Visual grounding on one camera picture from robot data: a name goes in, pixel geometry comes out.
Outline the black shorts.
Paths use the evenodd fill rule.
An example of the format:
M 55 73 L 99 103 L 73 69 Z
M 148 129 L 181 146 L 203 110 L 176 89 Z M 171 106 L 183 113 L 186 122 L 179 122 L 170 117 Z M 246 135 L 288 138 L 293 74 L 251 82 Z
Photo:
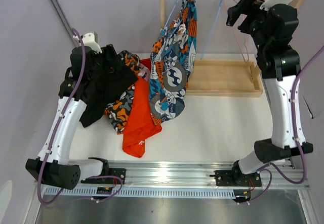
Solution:
M 121 94 L 137 81 L 137 75 L 123 62 L 119 73 L 100 74 L 94 78 L 94 92 L 80 118 L 84 128 L 98 121 L 109 103 L 117 101 Z

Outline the pink patterned shorts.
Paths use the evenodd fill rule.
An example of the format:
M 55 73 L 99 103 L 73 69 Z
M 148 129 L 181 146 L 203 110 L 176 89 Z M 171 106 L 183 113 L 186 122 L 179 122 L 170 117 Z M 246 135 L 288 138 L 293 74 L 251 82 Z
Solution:
M 150 78 L 150 70 L 145 65 L 140 63 L 139 72 L 137 73 L 137 75 L 148 82 Z

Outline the orange grey camouflage shorts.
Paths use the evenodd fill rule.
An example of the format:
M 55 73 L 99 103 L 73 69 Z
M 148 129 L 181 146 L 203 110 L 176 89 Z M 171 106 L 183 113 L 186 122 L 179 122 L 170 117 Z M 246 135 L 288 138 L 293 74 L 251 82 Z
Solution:
M 125 65 L 130 68 L 135 75 L 138 75 L 140 72 L 139 57 L 127 50 L 121 51 L 119 56 Z M 122 134 L 126 127 L 133 106 L 134 93 L 135 84 L 132 84 L 121 94 L 117 101 L 109 103 L 104 110 L 104 115 L 108 117 L 109 122 L 117 134 Z

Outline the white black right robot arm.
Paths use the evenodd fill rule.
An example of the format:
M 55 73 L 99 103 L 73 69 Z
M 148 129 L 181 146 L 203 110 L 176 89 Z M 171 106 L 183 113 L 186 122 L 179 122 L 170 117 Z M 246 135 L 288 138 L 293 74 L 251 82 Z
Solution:
M 252 37 L 257 49 L 257 65 L 272 116 L 272 136 L 254 143 L 253 151 L 234 162 L 231 170 L 214 173 L 218 186 L 247 186 L 258 180 L 259 172 L 275 161 L 313 152 L 306 141 L 300 120 L 299 81 L 300 57 L 290 46 L 298 27 L 297 10 L 284 3 L 265 8 L 264 0 L 240 0 L 228 9 L 228 26 L 240 15 L 244 21 L 239 31 Z

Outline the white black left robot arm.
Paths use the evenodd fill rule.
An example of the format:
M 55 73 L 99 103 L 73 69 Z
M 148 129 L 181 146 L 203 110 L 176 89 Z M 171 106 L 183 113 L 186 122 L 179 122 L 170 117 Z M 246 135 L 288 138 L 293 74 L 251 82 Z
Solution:
M 135 76 L 112 44 L 100 52 L 90 46 L 76 47 L 70 62 L 50 133 L 38 156 L 28 159 L 25 168 L 39 186 L 72 190 L 78 183 L 115 184 L 117 180 L 110 174 L 120 176 L 121 169 L 110 169 L 108 160 L 99 157 L 70 160 L 70 148 L 77 125 L 88 127 L 99 120 L 105 106 L 116 101 L 135 82 Z

